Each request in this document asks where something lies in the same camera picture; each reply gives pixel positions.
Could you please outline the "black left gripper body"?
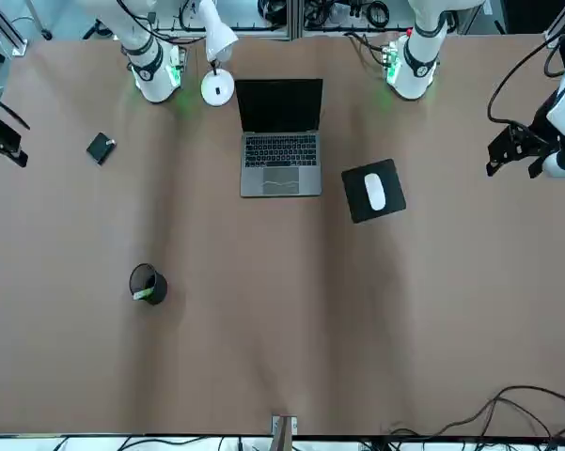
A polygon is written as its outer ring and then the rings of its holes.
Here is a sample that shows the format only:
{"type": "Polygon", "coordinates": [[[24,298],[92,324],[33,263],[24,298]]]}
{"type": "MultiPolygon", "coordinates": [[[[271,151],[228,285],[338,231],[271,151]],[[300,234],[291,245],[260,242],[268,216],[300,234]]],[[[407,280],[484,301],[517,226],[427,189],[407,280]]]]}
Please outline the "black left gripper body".
{"type": "Polygon", "coordinates": [[[535,136],[527,135],[521,145],[525,155],[550,155],[561,150],[561,134],[546,117],[554,106],[558,90],[556,89],[538,108],[528,129],[535,136]]]}

